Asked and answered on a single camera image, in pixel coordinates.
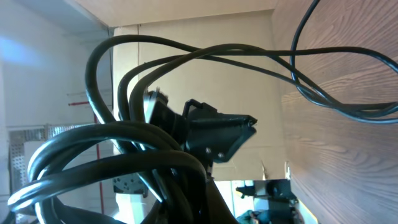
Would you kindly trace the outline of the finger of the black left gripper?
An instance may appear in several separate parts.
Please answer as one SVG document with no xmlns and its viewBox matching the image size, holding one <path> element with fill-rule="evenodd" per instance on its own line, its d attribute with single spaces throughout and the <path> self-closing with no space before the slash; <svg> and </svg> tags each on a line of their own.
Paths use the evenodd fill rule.
<svg viewBox="0 0 398 224">
<path fill-rule="evenodd" d="M 185 150 L 203 161 L 228 162 L 256 134 L 256 118 L 220 113 L 194 99 L 185 103 L 183 117 L 188 123 Z"/>
</svg>

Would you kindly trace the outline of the black USB cable long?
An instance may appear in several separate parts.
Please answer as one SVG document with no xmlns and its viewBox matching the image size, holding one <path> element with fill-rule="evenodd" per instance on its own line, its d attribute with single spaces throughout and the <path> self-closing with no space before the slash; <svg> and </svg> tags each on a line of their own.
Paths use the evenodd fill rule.
<svg viewBox="0 0 398 224">
<path fill-rule="evenodd" d="M 362 47 L 299 50 L 301 31 L 316 6 L 317 2 L 312 2 L 304 14 L 289 50 L 265 50 L 246 44 L 200 49 L 150 35 L 119 35 L 100 43 L 85 69 L 86 95 L 98 123 L 58 134 L 33 153 L 27 168 L 28 182 L 9 197 L 5 222 L 14 223 L 16 215 L 21 213 L 32 215 L 36 223 L 114 223 L 114 218 L 105 214 L 64 205 L 58 196 L 103 180 L 137 174 L 157 198 L 145 223 L 199 223 L 205 183 L 213 179 L 211 169 L 216 162 L 203 161 L 185 150 L 188 123 L 183 113 L 174 113 L 161 92 L 148 90 L 160 77 L 194 59 L 252 70 L 252 65 L 238 62 L 236 57 L 269 57 L 290 72 L 285 81 L 294 85 L 309 102 L 362 123 L 395 124 L 397 103 L 342 103 L 296 68 L 297 56 L 355 53 L 397 69 L 393 59 Z M 119 115 L 114 117 L 100 95 L 97 66 L 110 48 L 130 42 L 166 45 L 182 53 L 144 63 L 127 72 L 119 82 Z"/>
</svg>

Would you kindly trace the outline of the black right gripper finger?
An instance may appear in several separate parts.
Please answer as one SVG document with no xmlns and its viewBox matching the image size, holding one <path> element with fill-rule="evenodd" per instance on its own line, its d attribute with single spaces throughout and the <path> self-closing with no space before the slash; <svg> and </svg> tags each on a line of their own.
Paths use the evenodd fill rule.
<svg viewBox="0 0 398 224">
<path fill-rule="evenodd" d="M 206 180 L 202 196 L 203 205 L 199 223 L 204 224 L 238 224 L 222 198 L 213 179 Z"/>
</svg>

